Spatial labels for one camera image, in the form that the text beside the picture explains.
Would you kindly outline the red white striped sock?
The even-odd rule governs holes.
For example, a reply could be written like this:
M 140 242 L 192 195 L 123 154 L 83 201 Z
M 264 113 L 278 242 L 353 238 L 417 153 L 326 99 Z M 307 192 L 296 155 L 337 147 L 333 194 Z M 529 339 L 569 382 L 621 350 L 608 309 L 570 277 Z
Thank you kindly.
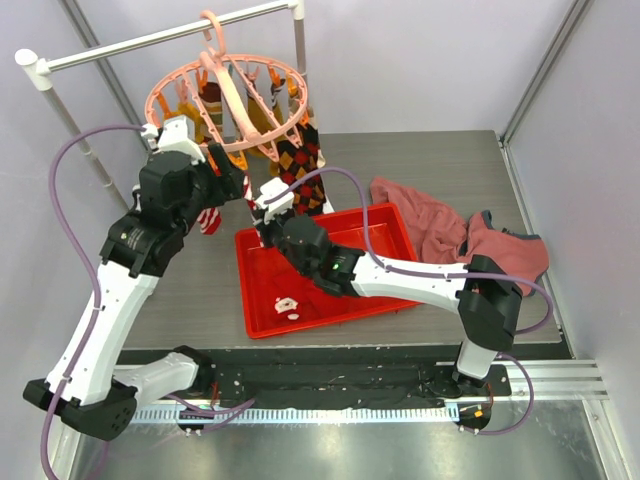
M 262 210 L 258 207 L 258 205 L 255 202 L 253 191 L 252 191 L 252 185 L 251 185 L 251 181 L 248 174 L 245 174 L 243 179 L 243 198 L 245 199 L 247 206 L 249 207 L 249 211 L 252 219 L 252 225 L 258 237 L 259 244 L 260 246 L 263 246 L 264 242 L 262 240 L 262 236 L 260 232 L 260 227 L 262 226 L 262 223 L 263 223 Z
M 204 209 L 197 218 L 200 232 L 204 235 L 213 235 L 221 224 L 221 216 L 218 208 Z

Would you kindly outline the red santa sock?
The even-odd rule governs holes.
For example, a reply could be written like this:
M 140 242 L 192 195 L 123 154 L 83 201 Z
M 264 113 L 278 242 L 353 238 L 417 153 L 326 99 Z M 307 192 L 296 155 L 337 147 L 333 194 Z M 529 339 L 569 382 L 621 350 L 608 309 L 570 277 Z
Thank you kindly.
M 275 283 L 272 307 L 281 321 L 310 321 L 319 317 L 313 284 L 306 279 L 280 278 Z

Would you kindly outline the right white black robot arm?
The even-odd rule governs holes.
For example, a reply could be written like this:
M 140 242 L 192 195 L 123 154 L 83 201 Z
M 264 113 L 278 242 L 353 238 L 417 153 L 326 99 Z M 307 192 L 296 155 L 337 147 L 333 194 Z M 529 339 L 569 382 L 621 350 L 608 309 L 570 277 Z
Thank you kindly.
M 491 364 L 513 346 L 522 291 L 490 258 L 469 263 L 427 264 L 377 256 L 340 245 L 303 215 L 282 215 L 256 225 L 262 245 L 276 249 L 314 287 L 334 297 L 388 297 L 454 313 L 465 337 L 451 380 L 472 395 L 483 388 Z

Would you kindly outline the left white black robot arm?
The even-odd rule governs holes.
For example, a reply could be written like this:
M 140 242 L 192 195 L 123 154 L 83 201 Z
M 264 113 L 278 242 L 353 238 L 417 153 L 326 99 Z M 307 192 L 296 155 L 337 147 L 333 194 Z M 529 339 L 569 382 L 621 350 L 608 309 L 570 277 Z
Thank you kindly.
M 75 431 L 112 441 L 136 410 L 174 392 L 205 397 L 215 368 L 205 354 L 179 346 L 128 374 L 114 371 L 142 306 L 200 214 L 243 197 L 244 172 L 210 142 L 202 160 L 158 151 L 139 172 L 133 207 L 108 230 L 94 270 L 98 290 L 55 368 L 27 383 L 23 397 Z

